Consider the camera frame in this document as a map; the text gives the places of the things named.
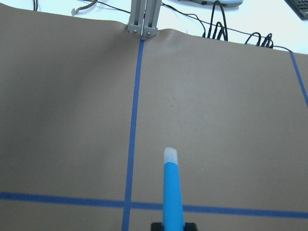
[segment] gray electronic device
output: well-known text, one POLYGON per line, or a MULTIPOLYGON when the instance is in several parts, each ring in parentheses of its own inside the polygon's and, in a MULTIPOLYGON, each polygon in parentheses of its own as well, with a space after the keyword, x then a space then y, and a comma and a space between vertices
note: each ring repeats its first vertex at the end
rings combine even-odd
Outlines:
MULTIPOLYGON (((213 5, 215 0, 210 0, 210 1, 204 1, 204 0, 190 0, 195 3, 201 4, 201 5, 213 5)), ((234 6, 239 6, 243 3, 244 0, 220 0, 221 4, 224 7, 234 7, 234 6)))

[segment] white surface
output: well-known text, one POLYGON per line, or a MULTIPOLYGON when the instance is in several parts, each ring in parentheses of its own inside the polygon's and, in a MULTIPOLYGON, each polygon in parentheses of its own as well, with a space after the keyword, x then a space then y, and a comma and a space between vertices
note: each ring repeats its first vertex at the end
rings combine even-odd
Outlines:
MULTIPOLYGON (((87 5, 89 2, 81 0, 38 0, 38 11, 71 16, 71 10, 87 5)), ((102 0, 103 2, 130 11, 129 0, 102 0)), ((32 0, 0 0, 9 6, 32 10, 32 0)), ((190 1, 163 0, 165 4, 172 5, 184 13, 195 13, 201 20, 210 22, 212 6, 198 5, 190 1)), ((214 23, 222 20, 219 7, 216 7, 214 23)), ((262 36, 272 33, 274 45, 284 46, 293 52, 308 54, 308 20, 301 20, 284 0, 244 0, 239 7, 225 8, 227 27, 246 33, 259 32, 262 36)), ((110 10, 102 4, 80 11, 75 17, 113 20, 127 24, 129 14, 117 10, 110 10)), ((172 28, 183 33, 202 36, 203 28, 196 20, 187 18, 166 7, 161 7, 157 23, 158 29, 172 28)), ((229 41, 245 43, 248 35, 228 30, 229 41)))
POLYGON ((164 164, 167 162, 178 164, 178 152, 174 148, 167 147, 164 152, 164 164))

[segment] vertical blue line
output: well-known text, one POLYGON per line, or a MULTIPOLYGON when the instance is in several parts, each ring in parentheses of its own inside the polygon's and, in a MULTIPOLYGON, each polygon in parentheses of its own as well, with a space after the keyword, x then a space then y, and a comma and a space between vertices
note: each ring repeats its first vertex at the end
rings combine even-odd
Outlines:
POLYGON ((295 56, 293 54, 292 51, 290 51, 290 55, 291 55, 291 59, 292 59, 292 62, 293 62, 293 66, 294 66, 294 69, 295 69, 295 72, 296 72, 296 75, 297 75, 297 78, 298 78, 298 82, 299 82, 299 85, 300 85, 300 88, 303 92, 303 95, 304 95, 304 98, 305 98, 305 101, 306 101, 306 105, 308 107, 308 96, 307 96, 307 92, 306 92, 306 89, 305 89, 305 86, 304 86, 304 83, 303 83, 303 80, 302 80, 302 77, 300 75, 300 72, 299 72, 299 69, 297 67, 297 63, 296 63, 296 60, 295 60, 295 56))
POLYGON ((133 95, 133 106, 131 110, 131 122, 130 122, 130 135, 129 135, 129 147, 128 147, 128 162, 126 173, 126 186, 125 186, 125 199, 123 209, 122 231, 128 231, 129 229, 129 216, 130 216, 130 204, 131 204, 131 191, 133 184, 133 169, 134 169, 134 154, 135 154, 135 138, 136 138, 136 125, 137 125, 137 111, 138 111, 138 98, 139 98, 139 85, 141 75, 141 62, 143 45, 145 39, 140 39, 139 51, 137 57, 136 75, 135 75, 135 87, 133 95))

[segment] metal bracket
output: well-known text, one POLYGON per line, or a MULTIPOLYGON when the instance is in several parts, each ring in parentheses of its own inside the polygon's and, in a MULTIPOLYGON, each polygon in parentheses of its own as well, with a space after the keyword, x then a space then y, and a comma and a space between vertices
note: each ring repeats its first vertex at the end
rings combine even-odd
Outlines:
POLYGON ((132 0, 128 22, 129 33, 154 37, 162 0, 132 0))

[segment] white tip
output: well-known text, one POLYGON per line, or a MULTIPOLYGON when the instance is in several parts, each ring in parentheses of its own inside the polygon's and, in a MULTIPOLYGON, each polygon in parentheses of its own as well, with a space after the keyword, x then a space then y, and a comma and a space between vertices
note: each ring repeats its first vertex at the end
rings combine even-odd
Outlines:
POLYGON ((164 152, 164 164, 167 162, 178 164, 178 152, 174 148, 167 147, 164 152))

